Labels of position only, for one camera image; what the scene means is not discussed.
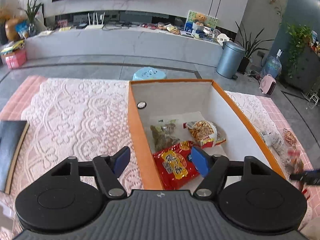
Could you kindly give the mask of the black tablet with wood edge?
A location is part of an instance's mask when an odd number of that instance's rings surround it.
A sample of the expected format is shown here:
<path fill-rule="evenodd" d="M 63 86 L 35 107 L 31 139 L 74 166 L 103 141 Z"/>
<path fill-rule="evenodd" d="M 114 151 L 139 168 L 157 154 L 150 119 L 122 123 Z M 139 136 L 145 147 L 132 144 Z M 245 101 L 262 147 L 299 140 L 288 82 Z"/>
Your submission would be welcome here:
<path fill-rule="evenodd" d="M 1 120 L 1 192 L 10 193 L 16 161 L 29 128 L 26 120 Z"/>

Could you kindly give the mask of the orange cardboard box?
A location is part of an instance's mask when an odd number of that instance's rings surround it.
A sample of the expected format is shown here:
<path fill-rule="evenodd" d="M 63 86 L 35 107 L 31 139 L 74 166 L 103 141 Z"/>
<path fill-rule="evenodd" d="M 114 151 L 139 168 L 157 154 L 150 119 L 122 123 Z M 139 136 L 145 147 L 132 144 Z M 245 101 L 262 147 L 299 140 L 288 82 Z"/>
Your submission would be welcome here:
<path fill-rule="evenodd" d="M 226 152 L 232 160 L 253 155 L 277 174 L 284 173 L 257 130 L 230 96 L 213 80 L 167 79 L 131 81 L 128 122 L 144 188 L 162 190 L 143 118 L 200 111 L 228 135 Z"/>

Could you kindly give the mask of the white wifi router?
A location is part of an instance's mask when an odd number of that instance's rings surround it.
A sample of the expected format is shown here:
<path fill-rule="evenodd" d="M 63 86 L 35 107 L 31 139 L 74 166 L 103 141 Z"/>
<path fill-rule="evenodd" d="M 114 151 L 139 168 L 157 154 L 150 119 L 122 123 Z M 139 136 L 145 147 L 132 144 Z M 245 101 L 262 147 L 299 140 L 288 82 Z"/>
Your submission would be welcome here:
<path fill-rule="evenodd" d="M 98 15 L 97 12 L 93 12 L 91 15 L 88 13 L 88 22 L 85 29 L 103 29 L 105 22 L 105 12 Z"/>

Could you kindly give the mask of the blue metal trash can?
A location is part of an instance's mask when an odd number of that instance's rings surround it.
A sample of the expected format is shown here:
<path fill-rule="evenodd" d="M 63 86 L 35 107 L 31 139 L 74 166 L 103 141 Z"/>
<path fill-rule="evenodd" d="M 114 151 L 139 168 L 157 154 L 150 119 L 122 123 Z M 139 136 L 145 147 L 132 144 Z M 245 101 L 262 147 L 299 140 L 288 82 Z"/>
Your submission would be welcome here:
<path fill-rule="evenodd" d="M 244 57 L 245 49 L 232 41 L 223 42 L 222 49 L 216 72 L 225 78 L 233 79 Z"/>

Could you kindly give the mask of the trailing green ivy plant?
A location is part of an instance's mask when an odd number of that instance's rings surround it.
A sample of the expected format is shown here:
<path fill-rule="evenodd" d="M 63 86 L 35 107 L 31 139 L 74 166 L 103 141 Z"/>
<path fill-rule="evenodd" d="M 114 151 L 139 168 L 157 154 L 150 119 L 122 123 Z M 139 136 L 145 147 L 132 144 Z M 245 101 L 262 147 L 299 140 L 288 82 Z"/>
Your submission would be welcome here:
<path fill-rule="evenodd" d="M 306 25 L 295 25 L 288 23 L 287 33 L 290 35 L 287 74 L 290 78 L 292 78 L 298 70 L 298 58 L 312 39 L 312 31 L 310 27 Z"/>

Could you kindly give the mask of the light blue plastic stool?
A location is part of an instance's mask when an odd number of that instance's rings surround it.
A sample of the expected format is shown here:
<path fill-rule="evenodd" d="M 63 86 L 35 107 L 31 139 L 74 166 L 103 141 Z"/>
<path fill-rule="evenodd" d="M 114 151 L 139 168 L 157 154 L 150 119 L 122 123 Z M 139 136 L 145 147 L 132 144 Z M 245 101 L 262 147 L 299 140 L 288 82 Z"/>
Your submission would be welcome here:
<path fill-rule="evenodd" d="M 159 69 L 152 68 L 152 67 L 143 67 L 134 73 L 132 80 L 133 81 L 161 80 L 166 78 L 167 78 L 167 75 L 165 74 L 165 72 Z"/>

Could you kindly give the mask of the potted grass plant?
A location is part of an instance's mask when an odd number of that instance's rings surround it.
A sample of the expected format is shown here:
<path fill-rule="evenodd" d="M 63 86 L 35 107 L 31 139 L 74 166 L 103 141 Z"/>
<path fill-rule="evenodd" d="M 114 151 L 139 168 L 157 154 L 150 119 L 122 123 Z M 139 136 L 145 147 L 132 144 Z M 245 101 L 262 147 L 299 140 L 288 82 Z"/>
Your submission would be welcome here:
<path fill-rule="evenodd" d="M 44 4 L 39 0 L 27 0 L 25 9 L 19 8 L 21 11 L 25 12 L 27 16 L 30 37 L 47 30 L 47 27 L 44 24 L 43 6 Z"/>

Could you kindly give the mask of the dark grey cabinet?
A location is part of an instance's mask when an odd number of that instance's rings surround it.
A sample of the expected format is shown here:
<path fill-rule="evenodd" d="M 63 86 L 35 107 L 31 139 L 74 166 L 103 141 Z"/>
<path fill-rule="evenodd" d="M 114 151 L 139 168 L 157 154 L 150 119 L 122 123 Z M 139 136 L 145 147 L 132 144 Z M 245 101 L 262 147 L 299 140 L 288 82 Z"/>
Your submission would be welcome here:
<path fill-rule="evenodd" d="M 304 94 L 308 94 L 319 80 L 319 57 L 309 47 L 305 47 L 297 61 L 297 69 L 284 77 L 285 82 Z"/>

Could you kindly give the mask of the pink small heater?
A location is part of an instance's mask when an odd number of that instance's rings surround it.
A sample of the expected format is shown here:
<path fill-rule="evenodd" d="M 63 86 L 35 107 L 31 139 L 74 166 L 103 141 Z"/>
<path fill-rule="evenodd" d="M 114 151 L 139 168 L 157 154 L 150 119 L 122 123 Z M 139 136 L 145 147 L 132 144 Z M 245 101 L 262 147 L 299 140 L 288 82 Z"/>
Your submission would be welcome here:
<path fill-rule="evenodd" d="M 272 75 L 267 74 L 260 82 L 260 90 L 263 94 L 271 95 L 276 87 L 276 80 Z"/>

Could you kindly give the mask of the blue water jug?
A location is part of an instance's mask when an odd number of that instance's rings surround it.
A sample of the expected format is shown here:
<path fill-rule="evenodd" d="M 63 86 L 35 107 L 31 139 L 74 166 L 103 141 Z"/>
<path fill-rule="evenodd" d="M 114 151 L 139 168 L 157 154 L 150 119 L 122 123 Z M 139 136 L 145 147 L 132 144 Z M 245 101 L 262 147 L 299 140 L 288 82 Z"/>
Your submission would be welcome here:
<path fill-rule="evenodd" d="M 267 75 L 271 75 L 274 79 L 278 77 L 281 73 L 282 65 L 280 61 L 280 57 L 282 55 L 282 50 L 279 49 L 276 56 L 271 56 L 267 59 L 261 70 L 261 76 L 265 77 Z"/>

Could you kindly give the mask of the teddy bear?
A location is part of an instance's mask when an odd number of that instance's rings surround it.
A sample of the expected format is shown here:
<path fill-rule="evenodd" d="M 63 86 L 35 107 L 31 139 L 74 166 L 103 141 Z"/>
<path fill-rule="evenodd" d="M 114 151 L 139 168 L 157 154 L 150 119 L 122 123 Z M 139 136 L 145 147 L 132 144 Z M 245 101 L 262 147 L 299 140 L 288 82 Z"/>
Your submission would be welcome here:
<path fill-rule="evenodd" d="M 207 17 L 206 15 L 197 12 L 195 17 L 193 18 L 193 25 L 200 25 L 200 26 L 208 26 L 208 24 L 206 23 Z"/>

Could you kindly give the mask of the pink storage box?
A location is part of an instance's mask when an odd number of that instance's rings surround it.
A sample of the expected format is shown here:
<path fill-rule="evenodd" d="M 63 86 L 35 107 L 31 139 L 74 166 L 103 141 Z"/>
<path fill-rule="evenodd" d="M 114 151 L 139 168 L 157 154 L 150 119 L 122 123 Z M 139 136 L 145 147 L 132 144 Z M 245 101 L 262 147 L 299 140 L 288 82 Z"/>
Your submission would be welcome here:
<path fill-rule="evenodd" d="M 5 55 L 4 58 L 9 69 L 21 68 L 27 61 L 26 50 L 16 50 L 13 53 Z"/>

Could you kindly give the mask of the orange nut snack packet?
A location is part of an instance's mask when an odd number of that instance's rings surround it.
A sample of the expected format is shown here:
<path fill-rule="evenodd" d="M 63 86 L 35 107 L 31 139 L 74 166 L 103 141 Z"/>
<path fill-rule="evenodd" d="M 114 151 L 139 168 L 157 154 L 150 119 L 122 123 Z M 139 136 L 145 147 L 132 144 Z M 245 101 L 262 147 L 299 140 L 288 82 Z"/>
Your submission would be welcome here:
<path fill-rule="evenodd" d="M 297 139 L 294 136 L 294 134 L 288 130 L 287 128 L 283 129 L 283 133 L 284 133 L 284 140 L 289 143 L 291 145 L 291 147 L 295 148 L 296 147 L 296 143 L 297 143 Z"/>

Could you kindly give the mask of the pink checked table cover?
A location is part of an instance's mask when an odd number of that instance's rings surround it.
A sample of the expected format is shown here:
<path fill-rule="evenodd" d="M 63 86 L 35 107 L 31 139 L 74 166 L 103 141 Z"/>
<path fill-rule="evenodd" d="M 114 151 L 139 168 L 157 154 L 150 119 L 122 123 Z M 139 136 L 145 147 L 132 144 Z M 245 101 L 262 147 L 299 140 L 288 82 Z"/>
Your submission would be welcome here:
<path fill-rule="evenodd" d="M 267 132 L 278 132 L 284 139 L 284 133 L 283 129 L 287 128 L 290 130 L 290 126 L 280 110 L 276 107 L 274 102 L 267 97 L 263 96 L 255 96 L 255 95 L 249 95 L 249 94 L 241 94 L 241 93 L 235 93 L 235 92 L 229 92 L 225 91 L 232 100 L 236 103 L 236 105 L 241 109 L 241 111 L 244 113 L 244 115 L 249 119 L 251 124 L 254 126 L 254 128 L 259 133 L 260 131 L 267 131 Z M 156 122 L 154 122 L 151 125 L 157 125 L 159 120 L 171 120 L 175 118 L 160 118 Z M 8 119 L 8 118 L 2 118 L 1 120 L 14 120 L 14 119 Z M 192 141 L 196 143 L 194 138 L 191 136 L 190 132 L 183 128 L 183 124 L 185 122 L 180 122 L 176 119 L 176 128 L 175 128 L 175 136 L 180 139 L 180 142 L 182 141 Z M 152 148 L 152 157 L 153 154 L 157 153 L 155 151 L 154 143 L 153 143 L 153 137 L 152 137 L 152 131 L 150 130 L 150 126 L 147 127 L 146 131 L 149 137 L 149 142 L 151 142 L 151 148 Z M 289 177 L 289 168 L 290 168 L 290 162 L 289 162 L 289 155 L 287 153 L 287 149 L 289 148 L 289 143 L 287 143 L 285 140 L 285 146 L 286 150 L 283 155 L 279 155 L 273 147 L 268 147 L 273 156 L 275 157 L 276 161 L 280 165 L 281 170 L 283 171 L 284 178 Z M 214 146 L 214 147 L 207 147 L 205 150 L 208 154 L 220 154 L 219 152 L 216 152 L 216 148 L 220 146 Z M 183 187 L 181 187 L 179 190 L 189 190 L 189 191 L 195 191 L 195 189 L 198 187 L 200 182 L 202 181 L 201 175 L 194 178 L 192 181 L 185 184 Z M 9 197 L 9 194 L 1 193 L 1 207 L 3 209 L 10 209 L 14 210 L 15 208 L 15 199 L 11 199 Z"/>

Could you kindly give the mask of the peanut snack packet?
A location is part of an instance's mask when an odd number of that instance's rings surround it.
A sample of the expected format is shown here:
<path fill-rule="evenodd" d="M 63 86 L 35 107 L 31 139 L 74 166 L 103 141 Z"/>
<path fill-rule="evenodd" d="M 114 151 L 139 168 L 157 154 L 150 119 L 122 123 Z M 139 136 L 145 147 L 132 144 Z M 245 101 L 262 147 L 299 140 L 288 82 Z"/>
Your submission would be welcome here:
<path fill-rule="evenodd" d="M 201 148 L 214 147 L 226 142 L 213 122 L 201 120 L 183 124 Z"/>

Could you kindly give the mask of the red snack packet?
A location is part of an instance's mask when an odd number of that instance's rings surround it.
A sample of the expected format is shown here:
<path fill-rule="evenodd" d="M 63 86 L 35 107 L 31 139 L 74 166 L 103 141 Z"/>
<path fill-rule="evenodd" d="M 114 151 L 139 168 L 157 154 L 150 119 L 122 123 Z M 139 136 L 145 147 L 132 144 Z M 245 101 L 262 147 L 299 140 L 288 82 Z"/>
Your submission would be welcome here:
<path fill-rule="evenodd" d="M 165 190 L 178 190 L 200 174 L 192 162 L 192 141 L 178 142 L 153 154 Z"/>

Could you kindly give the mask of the clear white snack bag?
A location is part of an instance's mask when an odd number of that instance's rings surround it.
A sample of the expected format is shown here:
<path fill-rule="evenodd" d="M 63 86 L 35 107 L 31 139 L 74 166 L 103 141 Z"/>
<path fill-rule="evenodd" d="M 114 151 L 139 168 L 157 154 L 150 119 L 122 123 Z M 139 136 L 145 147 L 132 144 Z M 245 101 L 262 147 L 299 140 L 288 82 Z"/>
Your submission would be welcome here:
<path fill-rule="evenodd" d="M 278 132 L 260 131 L 259 134 L 267 147 L 273 147 L 279 155 L 283 155 L 285 153 L 285 142 Z"/>

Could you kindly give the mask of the potted snake plant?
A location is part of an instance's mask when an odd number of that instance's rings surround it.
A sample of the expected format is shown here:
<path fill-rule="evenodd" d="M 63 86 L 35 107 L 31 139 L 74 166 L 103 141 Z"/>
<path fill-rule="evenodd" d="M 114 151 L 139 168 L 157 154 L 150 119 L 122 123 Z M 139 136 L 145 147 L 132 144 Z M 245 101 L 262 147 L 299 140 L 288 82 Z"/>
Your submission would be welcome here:
<path fill-rule="evenodd" d="M 269 49 L 262 47 L 262 45 L 266 42 L 274 41 L 274 39 L 266 39 L 266 40 L 259 39 L 260 35 L 265 30 L 264 28 L 261 29 L 255 37 L 252 37 L 252 32 L 250 32 L 247 35 L 247 32 L 246 32 L 244 25 L 239 25 L 236 22 L 236 26 L 237 26 L 238 32 L 240 34 L 240 37 L 241 37 L 241 40 L 238 41 L 238 43 L 245 50 L 244 56 L 242 57 L 242 60 L 241 60 L 240 65 L 238 67 L 238 72 L 241 74 L 244 74 L 246 71 L 246 68 L 250 62 L 250 58 L 251 58 L 252 54 L 258 50 L 269 51 Z"/>

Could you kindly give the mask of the green seed snack packet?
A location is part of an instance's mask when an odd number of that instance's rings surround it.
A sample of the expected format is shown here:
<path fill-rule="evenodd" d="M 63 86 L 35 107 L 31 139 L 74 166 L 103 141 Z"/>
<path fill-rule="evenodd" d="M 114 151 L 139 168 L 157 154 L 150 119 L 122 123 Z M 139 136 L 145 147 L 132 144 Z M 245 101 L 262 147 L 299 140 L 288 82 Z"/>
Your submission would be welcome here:
<path fill-rule="evenodd" d="M 162 151 L 180 142 L 180 139 L 175 136 L 175 128 L 176 119 L 162 119 L 158 121 L 157 125 L 150 126 L 156 152 Z"/>

